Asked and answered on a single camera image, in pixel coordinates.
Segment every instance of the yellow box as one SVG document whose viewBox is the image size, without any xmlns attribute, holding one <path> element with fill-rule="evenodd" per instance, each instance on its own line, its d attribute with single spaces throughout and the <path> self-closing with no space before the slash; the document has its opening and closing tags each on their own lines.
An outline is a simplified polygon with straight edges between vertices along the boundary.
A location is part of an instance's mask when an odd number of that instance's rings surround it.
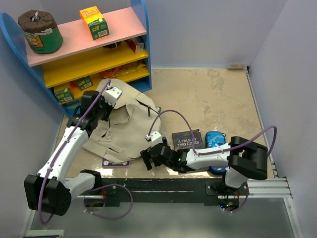
<svg viewBox="0 0 317 238">
<path fill-rule="evenodd" d="M 96 6 L 80 10 L 80 17 L 84 20 L 93 40 L 97 40 L 109 35 L 106 20 Z"/>
</svg>

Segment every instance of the gray wall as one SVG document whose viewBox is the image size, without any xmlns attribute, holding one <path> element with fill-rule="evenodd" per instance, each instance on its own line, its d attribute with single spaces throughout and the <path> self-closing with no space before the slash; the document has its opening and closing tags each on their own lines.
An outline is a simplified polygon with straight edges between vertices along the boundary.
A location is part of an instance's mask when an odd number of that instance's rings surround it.
<svg viewBox="0 0 317 238">
<path fill-rule="evenodd" d="M 316 9 L 316 0 L 288 0 L 251 65 L 264 124 L 279 130 L 273 151 L 277 170 L 290 182 L 306 238 L 317 233 Z"/>
<path fill-rule="evenodd" d="M 79 19 L 79 10 L 101 12 L 129 0 L 40 0 L 57 23 Z M 146 0 L 153 67 L 250 64 L 286 0 Z"/>
<path fill-rule="evenodd" d="M 27 2 L 1 1 L 0 9 L 17 18 L 39 4 Z M 0 46 L 0 236 L 15 238 L 27 209 L 24 179 L 49 158 L 62 113 L 13 54 L 2 31 Z"/>
</svg>

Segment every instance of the wooden table surface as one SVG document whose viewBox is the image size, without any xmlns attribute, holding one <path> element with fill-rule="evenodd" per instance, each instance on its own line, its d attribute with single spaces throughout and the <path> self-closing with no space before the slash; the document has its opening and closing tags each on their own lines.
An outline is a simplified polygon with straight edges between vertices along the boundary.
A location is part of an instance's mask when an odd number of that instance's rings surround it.
<svg viewBox="0 0 317 238">
<path fill-rule="evenodd" d="M 227 135 L 252 138 L 260 130 L 260 122 L 245 72 L 226 69 L 154 69 L 153 90 L 145 94 L 153 99 L 162 110 L 174 109 L 182 113 L 192 129 L 200 129 L 202 137 L 211 130 Z M 188 130 L 177 114 L 167 113 L 161 117 L 161 134 L 172 145 L 173 132 Z M 64 118 L 57 142 L 66 127 Z M 263 137 L 256 140 L 265 145 Z M 68 178 L 77 176 L 81 170 L 90 169 L 101 173 L 104 178 L 210 178 L 208 172 L 178 174 L 165 166 L 147 171 L 143 160 L 130 162 L 125 167 L 102 167 L 102 158 L 81 149 L 75 158 Z M 268 177 L 274 174 L 268 161 Z"/>
</svg>

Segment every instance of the blue shelf side panel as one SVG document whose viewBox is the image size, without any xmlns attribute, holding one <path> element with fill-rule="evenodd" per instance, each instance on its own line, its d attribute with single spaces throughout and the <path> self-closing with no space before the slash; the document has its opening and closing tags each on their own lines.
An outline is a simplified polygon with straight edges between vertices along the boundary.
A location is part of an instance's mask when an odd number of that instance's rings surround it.
<svg viewBox="0 0 317 238">
<path fill-rule="evenodd" d="M 145 92 L 152 89 L 152 72 L 151 72 L 151 52 L 150 52 L 150 30 L 149 30 L 149 18 L 148 18 L 148 10 L 145 3 L 145 0 L 131 0 L 131 6 L 134 13 L 139 18 L 140 22 L 142 23 L 143 27 L 146 29 L 147 34 L 141 36 L 142 40 L 144 41 L 144 47 L 148 52 L 149 57 L 144 59 L 148 67 L 148 71 L 150 73 L 149 76 L 136 80 L 135 82 L 132 81 L 130 85 L 135 87 L 141 92 Z"/>
<path fill-rule="evenodd" d="M 30 67 L 28 64 L 25 38 L 24 34 L 19 27 L 19 25 L 13 20 L 11 16 L 7 13 L 0 13 L 0 28 L 6 38 L 9 46 L 22 62 L 22 64 L 27 68 L 27 70 L 32 74 L 34 79 L 39 83 L 43 90 L 48 94 L 52 101 L 69 117 L 71 116 L 70 111 L 67 110 L 66 106 L 60 105 L 53 93 L 46 88 L 44 84 L 44 77 L 42 72 L 42 66 Z"/>
</svg>

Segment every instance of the pink shelf top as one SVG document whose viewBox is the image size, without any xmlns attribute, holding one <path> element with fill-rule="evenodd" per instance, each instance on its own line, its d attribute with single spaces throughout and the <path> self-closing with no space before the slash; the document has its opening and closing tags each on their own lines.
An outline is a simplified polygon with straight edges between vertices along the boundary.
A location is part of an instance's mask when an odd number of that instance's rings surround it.
<svg viewBox="0 0 317 238">
<path fill-rule="evenodd" d="M 146 34 L 142 23 L 131 7 L 103 14 L 110 35 L 94 41 L 82 19 L 58 25 L 64 38 L 63 45 L 52 54 L 37 54 L 26 42 L 29 66 L 36 66 L 53 60 L 71 56 L 115 42 Z"/>
</svg>

